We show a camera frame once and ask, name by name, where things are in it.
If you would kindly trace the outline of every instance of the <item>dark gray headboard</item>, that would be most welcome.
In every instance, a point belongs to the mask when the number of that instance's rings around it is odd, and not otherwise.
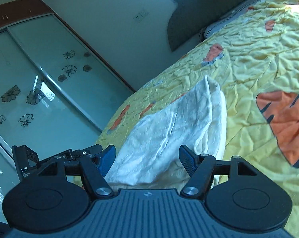
[[[245,0],[176,1],[178,7],[173,12],[167,27],[172,51]]]

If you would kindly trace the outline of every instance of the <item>silver bolt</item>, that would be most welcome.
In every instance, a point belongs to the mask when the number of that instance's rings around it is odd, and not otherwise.
[[[186,187],[183,189],[183,192],[187,195],[195,195],[199,192],[199,190],[196,187]]]
[[[101,196],[107,196],[112,193],[112,190],[110,188],[101,187],[96,190],[96,193]]]

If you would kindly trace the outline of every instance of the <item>yellow blanket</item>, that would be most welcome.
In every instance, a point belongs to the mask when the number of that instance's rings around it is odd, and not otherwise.
[[[281,137],[278,119],[283,116],[273,119],[268,113],[279,113],[280,101],[296,110],[299,0],[266,0],[250,7],[128,98],[97,143],[113,144],[120,153],[140,118],[162,110],[206,74],[220,84],[227,100],[224,160],[242,156],[291,196],[293,211],[285,228],[299,237],[299,168],[292,166],[298,157],[289,148],[294,144],[285,141],[289,133]],[[275,103],[267,104],[270,111],[265,112],[265,101]]]

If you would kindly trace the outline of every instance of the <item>wall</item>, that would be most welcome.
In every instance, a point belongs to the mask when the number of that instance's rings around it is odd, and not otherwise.
[[[10,0],[0,0],[0,4]],[[135,89],[198,44],[195,36],[171,53],[167,23],[172,0],[43,0]],[[149,15],[140,23],[141,9]]]

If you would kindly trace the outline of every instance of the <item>electrical outlet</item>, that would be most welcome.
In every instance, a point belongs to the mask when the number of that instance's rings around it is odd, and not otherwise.
[[[145,18],[147,15],[149,15],[149,12],[145,9],[142,9],[138,14]]]
[[[133,19],[137,22],[137,23],[140,23],[143,19],[143,16],[141,14],[136,14]]]

